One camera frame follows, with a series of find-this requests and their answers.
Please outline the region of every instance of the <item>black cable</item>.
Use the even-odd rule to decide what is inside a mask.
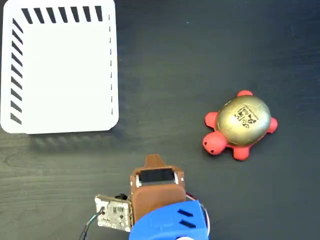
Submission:
[[[92,217],[89,219],[89,221],[85,224],[84,226],[84,229],[82,230],[81,232],[81,235],[79,237],[79,240],[86,240],[86,237],[87,237],[87,233],[88,233],[88,230],[89,230],[89,227],[90,227],[90,224],[97,219],[97,217],[101,214],[104,213],[104,207],[101,207],[101,209],[95,213],[94,215],[92,215]]]

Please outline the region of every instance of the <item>turtle toy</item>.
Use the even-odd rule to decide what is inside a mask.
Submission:
[[[278,127],[267,105],[248,90],[240,91],[218,112],[209,112],[204,121],[214,129],[203,138],[204,149],[211,155],[218,155],[226,147],[231,148],[233,157],[239,161],[246,160],[250,148]]]

